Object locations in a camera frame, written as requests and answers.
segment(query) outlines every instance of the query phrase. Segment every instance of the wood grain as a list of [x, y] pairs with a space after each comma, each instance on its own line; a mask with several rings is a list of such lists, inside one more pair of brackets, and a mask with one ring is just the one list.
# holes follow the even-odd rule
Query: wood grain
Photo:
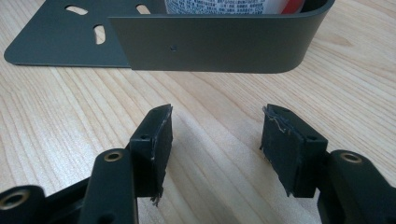
[[159, 208], [141, 223], [319, 223], [315, 199], [286, 196], [258, 150], [262, 106], [285, 106], [358, 152], [396, 186], [396, 4], [337, 0], [302, 64], [284, 74], [16, 66], [4, 51], [43, 0], [0, 1], [0, 191], [47, 194], [90, 175], [155, 106], [175, 141]]

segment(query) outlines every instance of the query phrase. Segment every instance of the red object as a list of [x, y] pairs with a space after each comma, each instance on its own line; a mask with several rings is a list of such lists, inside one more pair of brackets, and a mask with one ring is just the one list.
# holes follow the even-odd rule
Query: red object
[[302, 6], [304, 0], [289, 0], [285, 8], [283, 8], [282, 14], [292, 14], [296, 13], [298, 9]]

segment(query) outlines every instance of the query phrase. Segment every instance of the small hole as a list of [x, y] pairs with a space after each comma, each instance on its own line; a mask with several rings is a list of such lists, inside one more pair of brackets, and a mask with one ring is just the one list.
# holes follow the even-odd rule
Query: small hole
[[110, 152], [105, 155], [105, 161], [117, 161], [122, 158], [122, 153], [116, 151], [116, 152]]
[[148, 139], [149, 135], [148, 134], [143, 134], [142, 136], [140, 136], [141, 139]]
[[308, 135], [306, 138], [311, 140], [311, 141], [317, 140], [317, 138], [315, 136], [312, 136], [312, 135]]
[[176, 51], [177, 51], [177, 45], [171, 45], [170, 49], [171, 49], [173, 52], [176, 52]]
[[341, 158], [343, 158], [346, 161], [353, 162], [353, 163], [362, 162], [362, 159], [359, 156], [356, 156], [356, 155], [354, 155], [352, 153], [348, 153], [348, 152], [341, 153]]
[[85, 10], [84, 8], [81, 8], [81, 7], [67, 6], [64, 9], [66, 9], [67, 11], [71, 11], [71, 12], [77, 13], [78, 15], [81, 15], [81, 16], [83, 16], [83, 15], [88, 13], [87, 10]]
[[113, 214], [104, 214], [98, 219], [98, 224], [110, 224], [113, 223], [116, 217]]
[[0, 210], [8, 210], [19, 206], [29, 198], [29, 190], [22, 189], [13, 192], [0, 200]]
[[139, 4], [136, 6], [136, 9], [140, 14], [151, 14], [145, 5]]
[[103, 25], [95, 25], [93, 26], [93, 32], [95, 34], [95, 43], [97, 45], [101, 45], [106, 41], [106, 32], [105, 27]]

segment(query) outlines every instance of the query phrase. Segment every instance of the oval slot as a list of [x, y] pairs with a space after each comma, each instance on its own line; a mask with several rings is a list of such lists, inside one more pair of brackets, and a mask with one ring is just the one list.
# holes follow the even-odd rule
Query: oval slot
[[67, 6], [64, 9], [66, 9], [67, 11], [71, 11], [71, 12], [77, 13], [78, 15], [81, 15], [81, 16], [83, 16], [83, 15], [88, 13], [88, 11], [85, 10], [84, 8], [76, 7], [76, 6]]
[[103, 25], [95, 25], [93, 27], [93, 32], [95, 33], [95, 43], [101, 45], [106, 41], [105, 27]]
[[139, 11], [140, 14], [151, 14], [149, 12], [149, 9], [143, 4], [137, 5], [136, 9], [137, 11]]

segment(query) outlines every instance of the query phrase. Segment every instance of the white container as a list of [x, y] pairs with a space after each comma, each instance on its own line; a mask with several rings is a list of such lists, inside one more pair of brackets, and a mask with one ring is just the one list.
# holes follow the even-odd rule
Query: white container
[[304, 0], [165, 0], [169, 14], [280, 14], [291, 2]]

